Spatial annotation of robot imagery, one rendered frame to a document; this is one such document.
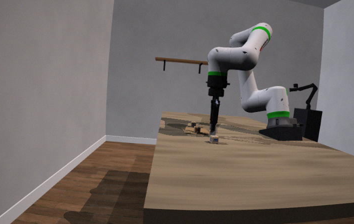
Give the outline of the tan flat mat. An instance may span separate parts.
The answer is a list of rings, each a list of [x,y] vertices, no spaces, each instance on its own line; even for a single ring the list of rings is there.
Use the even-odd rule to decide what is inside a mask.
[[[194,133],[194,128],[182,127],[181,128],[185,134],[200,134],[200,135],[208,135],[209,132],[205,128],[201,128],[200,133]]]

